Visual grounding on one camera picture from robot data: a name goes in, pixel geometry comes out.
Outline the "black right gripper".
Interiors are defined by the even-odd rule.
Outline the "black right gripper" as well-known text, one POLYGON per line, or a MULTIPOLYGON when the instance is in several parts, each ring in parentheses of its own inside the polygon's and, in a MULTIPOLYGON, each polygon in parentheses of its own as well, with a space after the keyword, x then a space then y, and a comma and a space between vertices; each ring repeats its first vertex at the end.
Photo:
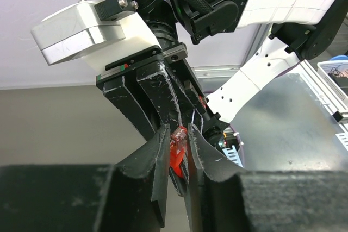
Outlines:
POLYGON ((203 130, 209 114, 197 79, 183 61, 169 65, 187 57, 183 42, 165 50, 152 46, 107 64, 96 85, 146 141, 163 124, 172 134, 189 123, 203 130), (136 77, 119 77, 134 70, 136 77))

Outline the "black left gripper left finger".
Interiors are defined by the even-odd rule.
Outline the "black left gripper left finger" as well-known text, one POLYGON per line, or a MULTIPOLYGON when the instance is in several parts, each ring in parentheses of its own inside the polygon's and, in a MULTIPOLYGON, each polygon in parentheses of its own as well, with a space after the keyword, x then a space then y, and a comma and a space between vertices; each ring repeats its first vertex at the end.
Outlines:
POLYGON ((160 231, 170 126, 117 164, 1 167, 1 231, 160 231))

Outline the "red ethernet cable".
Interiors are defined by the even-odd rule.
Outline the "red ethernet cable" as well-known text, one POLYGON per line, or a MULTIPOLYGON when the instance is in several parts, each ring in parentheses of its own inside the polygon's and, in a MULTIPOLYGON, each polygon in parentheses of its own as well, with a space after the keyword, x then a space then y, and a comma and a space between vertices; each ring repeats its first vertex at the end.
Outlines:
POLYGON ((183 177, 180 164, 183 161, 183 157, 186 151, 187 151, 187 129, 184 126, 179 126, 170 135, 169 165, 180 178, 183 177))

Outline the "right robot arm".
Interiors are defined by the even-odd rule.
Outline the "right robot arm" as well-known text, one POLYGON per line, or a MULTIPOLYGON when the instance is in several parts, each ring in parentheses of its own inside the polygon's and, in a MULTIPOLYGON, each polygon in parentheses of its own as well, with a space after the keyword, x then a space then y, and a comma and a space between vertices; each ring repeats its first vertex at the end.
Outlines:
POLYGON ((155 109, 172 129, 197 122, 214 145, 227 123, 264 86, 300 61, 317 57, 331 44, 346 15, 347 0, 103 0, 96 10, 103 21, 126 10, 138 11, 164 51, 176 45, 176 22, 195 45, 207 36, 252 24, 272 26, 258 52, 208 98, 202 98, 198 86, 184 90, 186 81, 195 82, 187 65, 165 71, 163 63, 155 74, 166 76, 160 87, 169 97, 151 95, 143 85, 145 76, 133 77, 140 67, 133 62, 134 55, 122 58, 124 72, 97 80, 104 96, 126 117, 135 108, 155 109))

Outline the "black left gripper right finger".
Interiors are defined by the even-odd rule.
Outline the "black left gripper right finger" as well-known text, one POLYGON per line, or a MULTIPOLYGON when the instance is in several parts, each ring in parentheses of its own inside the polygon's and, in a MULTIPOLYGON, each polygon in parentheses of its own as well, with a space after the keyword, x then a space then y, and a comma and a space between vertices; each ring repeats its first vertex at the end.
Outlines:
POLYGON ((192 231, 347 231, 347 172, 248 171, 188 125, 192 231))

